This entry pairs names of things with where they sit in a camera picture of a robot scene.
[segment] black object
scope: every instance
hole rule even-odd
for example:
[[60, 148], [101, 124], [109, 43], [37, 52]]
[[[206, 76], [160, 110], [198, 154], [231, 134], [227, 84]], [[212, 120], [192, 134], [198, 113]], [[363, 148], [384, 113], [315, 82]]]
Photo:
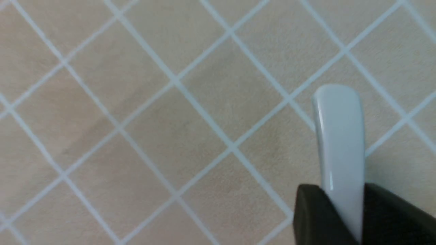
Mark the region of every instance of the black object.
[[[376, 184], [365, 184], [363, 245], [436, 245], [436, 219]], [[297, 245], [358, 245], [317, 185], [298, 187]]]

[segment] white plastic piece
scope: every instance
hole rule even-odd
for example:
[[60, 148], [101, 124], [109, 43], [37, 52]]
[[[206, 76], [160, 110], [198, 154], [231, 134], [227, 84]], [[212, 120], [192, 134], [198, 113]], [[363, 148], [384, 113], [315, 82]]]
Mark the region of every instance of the white plastic piece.
[[365, 133], [359, 95], [338, 84], [321, 86], [312, 97], [321, 188], [356, 241], [361, 243]]

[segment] white curved handle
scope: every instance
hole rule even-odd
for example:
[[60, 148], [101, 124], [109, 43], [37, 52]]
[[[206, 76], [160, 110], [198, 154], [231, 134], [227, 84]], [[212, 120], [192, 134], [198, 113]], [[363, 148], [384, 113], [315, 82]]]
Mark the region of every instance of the white curved handle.
[[361, 243], [365, 133], [359, 95], [344, 85], [324, 85], [312, 97], [321, 187]]

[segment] beige tile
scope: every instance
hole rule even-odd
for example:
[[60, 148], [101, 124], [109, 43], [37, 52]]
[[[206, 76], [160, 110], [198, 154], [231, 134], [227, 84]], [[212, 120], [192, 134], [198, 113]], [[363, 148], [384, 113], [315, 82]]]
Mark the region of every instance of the beige tile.
[[260, 0], [211, 0], [209, 2], [225, 19], [227, 24], [232, 26], [254, 8]]
[[366, 159], [365, 175], [436, 216], [436, 157], [408, 126]]
[[24, 10], [65, 56], [112, 17], [103, 1], [20, 0]]
[[113, 128], [65, 69], [19, 105], [18, 112], [63, 169]]
[[295, 245], [294, 228], [292, 225], [286, 226], [268, 245]]
[[285, 107], [240, 149], [293, 209], [299, 184], [319, 184], [317, 139], [304, 121]]
[[118, 22], [81, 50], [72, 65], [119, 122], [168, 83]]
[[433, 0], [410, 0], [410, 2], [433, 31], [436, 31], [436, 2]]
[[225, 150], [224, 143], [176, 88], [154, 102], [126, 130], [176, 188]]
[[339, 51], [296, 0], [272, 0], [237, 33], [289, 93]]
[[184, 200], [222, 244], [255, 244], [285, 219], [234, 155], [191, 187]]
[[20, 216], [15, 225], [30, 244], [112, 243], [100, 224], [63, 182]]
[[94, 153], [71, 179], [121, 238], [170, 198], [121, 135]]
[[346, 45], [382, 15], [395, 0], [308, 0]]
[[142, 245], [145, 242], [180, 245], [211, 243], [177, 203], [165, 209], [128, 244]]
[[126, 16], [176, 74], [224, 34], [197, 0], [141, 1]]
[[130, 2], [130, 0], [112, 0], [112, 2], [118, 7], [118, 9], [122, 9], [122, 7]]
[[0, 90], [13, 102], [58, 62], [12, 4], [0, 14]]
[[399, 115], [346, 57], [332, 65], [297, 96], [296, 101], [312, 118], [313, 110], [310, 99], [320, 86], [329, 83], [343, 84], [359, 93], [364, 111], [366, 147], [376, 142], [400, 120]]
[[0, 241], [3, 245], [20, 245], [21, 243], [12, 235], [12, 233], [5, 229], [0, 233]]
[[433, 99], [416, 116], [418, 126], [436, 143], [436, 99]]
[[351, 51], [406, 111], [436, 90], [434, 44], [402, 8]]
[[188, 74], [184, 83], [232, 140], [282, 100], [231, 39]]
[[11, 216], [57, 177], [12, 116], [0, 121], [0, 210]]

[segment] tile floor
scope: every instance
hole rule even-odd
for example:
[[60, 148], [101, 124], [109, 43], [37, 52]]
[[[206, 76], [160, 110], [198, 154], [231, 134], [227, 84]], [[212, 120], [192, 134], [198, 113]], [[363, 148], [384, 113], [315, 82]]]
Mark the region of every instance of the tile floor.
[[436, 216], [432, 0], [4, 0], [1, 244], [294, 244], [310, 96], [359, 91], [366, 178]]

